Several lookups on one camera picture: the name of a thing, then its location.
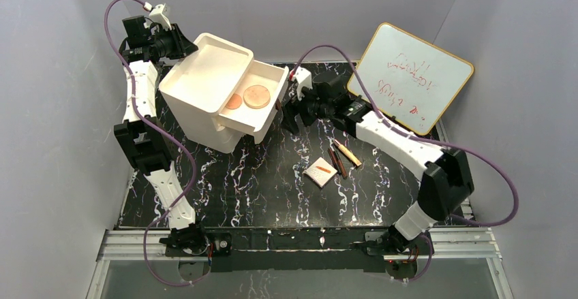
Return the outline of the small round pink compact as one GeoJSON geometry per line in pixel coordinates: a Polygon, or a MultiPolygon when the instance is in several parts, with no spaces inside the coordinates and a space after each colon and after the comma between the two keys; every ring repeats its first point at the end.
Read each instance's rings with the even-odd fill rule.
{"type": "Polygon", "coordinates": [[[243,98],[239,94],[233,93],[228,102],[226,103],[226,108],[229,110],[236,110],[240,108],[242,105],[243,105],[243,98]]]}

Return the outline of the white drawer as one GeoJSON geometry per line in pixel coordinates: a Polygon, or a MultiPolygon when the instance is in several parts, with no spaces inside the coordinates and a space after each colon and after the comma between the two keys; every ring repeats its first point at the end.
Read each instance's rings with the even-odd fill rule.
{"type": "Polygon", "coordinates": [[[253,61],[234,90],[239,106],[226,104],[219,113],[219,123],[254,137],[259,144],[277,114],[277,104],[288,88],[288,67],[253,61]]]}

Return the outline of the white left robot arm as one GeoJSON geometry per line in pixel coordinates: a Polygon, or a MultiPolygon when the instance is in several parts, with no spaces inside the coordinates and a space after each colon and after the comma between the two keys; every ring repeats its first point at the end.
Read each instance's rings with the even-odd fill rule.
{"type": "Polygon", "coordinates": [[[123,20],[127,37],[119,53],[127,62],[127,108],[114,134],[130,165],[154,188],[168,218],[168,249],[202,255],[209,240],[196,223],[196,212],[183,194],[175,161],[177,146],[164,134],[156,116],[155,92],[162,59],[184,59],[198,50],[176,24],[162,25],[145,16],[123,20]]]}

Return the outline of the white drawer organizer box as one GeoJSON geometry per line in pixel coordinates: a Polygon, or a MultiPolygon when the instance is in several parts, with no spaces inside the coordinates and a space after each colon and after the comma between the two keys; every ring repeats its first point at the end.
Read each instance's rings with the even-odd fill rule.
{"type": "Polygon", "coordinates": [[[188,140],[231,153],[241,132],[219,124],[218,117],[254,54],[210,33],[200,34],[194,44],[197,51],[179,59],[158,89],[188,140]]]}

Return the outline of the large round pink compact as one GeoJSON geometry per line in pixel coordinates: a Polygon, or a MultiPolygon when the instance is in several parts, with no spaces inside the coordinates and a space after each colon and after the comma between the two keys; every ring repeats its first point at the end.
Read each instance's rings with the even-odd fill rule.
{"type": "Polygon", "coordinates": [[[252,109],[261,109],[266,107],[271,100],[271,94],[265,86],[255,84],[249,86],[243,92],[243,101],[245,105],[252,109]]]}

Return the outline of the white square makeup palette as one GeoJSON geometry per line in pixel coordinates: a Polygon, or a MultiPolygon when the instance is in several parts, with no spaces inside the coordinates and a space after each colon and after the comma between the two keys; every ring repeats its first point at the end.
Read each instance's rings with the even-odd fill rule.
{"type": "Polygon", "coordinates": [[[303,173],[319,188],[323,188],[337,174],[337,170],[326,159],[320,157],[303,173]]]}

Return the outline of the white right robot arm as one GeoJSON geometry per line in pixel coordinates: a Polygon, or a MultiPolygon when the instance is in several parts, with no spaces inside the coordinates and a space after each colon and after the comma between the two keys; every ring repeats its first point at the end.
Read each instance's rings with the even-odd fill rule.
{"type": "Polygon", "coordinates": [[[305,126],[326,119],[350,136],[369,143],[407,168],[419,181],[417,200],[375,240],[361,247],[402,252],[412,241],[435,223],[449,218],[474,191],[466,153],[455,148],[413,140],[401,127],[379,117],[371,104],[348,92],[346,81],[334,76],[327,82],[315,82],[303,68],[290,72],[296,93],[282,104],[282,126],[296,134],[301,117],[305,126]]]}

